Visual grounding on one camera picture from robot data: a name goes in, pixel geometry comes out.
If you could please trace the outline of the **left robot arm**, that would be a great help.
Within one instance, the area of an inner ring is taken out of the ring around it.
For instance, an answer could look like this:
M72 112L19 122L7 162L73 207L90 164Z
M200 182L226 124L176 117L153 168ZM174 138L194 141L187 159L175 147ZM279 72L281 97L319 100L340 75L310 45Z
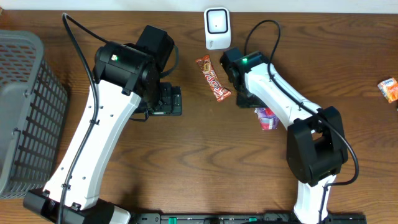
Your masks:
M135 44L108 42L95 55L93 88L68 150L53 176L27 192L23 205L54 223L128 223L131 213L100 199L106 166L129 120L179 116L181 89L163 82L178 48L147 26Z

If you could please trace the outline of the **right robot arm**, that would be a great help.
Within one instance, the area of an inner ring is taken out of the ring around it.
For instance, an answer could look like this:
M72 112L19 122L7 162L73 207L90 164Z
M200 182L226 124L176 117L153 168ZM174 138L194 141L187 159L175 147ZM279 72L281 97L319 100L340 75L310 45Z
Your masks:
M340 112L312 103L289 85L260 52L243 55L232 48L220 64L238 92L240 108L270 109L287 130L286 160L298 179L294 214L301 223L318 223L328 212L325 184L335 181L348 160Z

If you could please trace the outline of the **small orange juice carton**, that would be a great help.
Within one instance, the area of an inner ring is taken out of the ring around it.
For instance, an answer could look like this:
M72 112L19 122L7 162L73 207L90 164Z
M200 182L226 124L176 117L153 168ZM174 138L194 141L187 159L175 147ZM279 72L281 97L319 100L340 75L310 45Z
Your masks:
M395 78L389 78L380 82L377 87L382 92L383 96L389 103L397 101L397 80Z

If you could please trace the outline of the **red purple snack bag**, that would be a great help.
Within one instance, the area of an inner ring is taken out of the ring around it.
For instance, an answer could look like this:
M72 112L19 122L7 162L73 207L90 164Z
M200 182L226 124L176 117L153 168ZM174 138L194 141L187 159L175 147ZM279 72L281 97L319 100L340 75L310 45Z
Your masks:
M256 108L254 112L263 130L277 129L279 118L269 108Z

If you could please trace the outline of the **red chocolate bar wrapper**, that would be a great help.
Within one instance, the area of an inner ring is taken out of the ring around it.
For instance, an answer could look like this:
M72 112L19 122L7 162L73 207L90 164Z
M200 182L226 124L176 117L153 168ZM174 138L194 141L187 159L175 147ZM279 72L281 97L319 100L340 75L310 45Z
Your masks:
M221 102L231 95L231 92L225 88L218 79L209 55L198 58L195 62L204 74L205 80L209 84L217 102Z

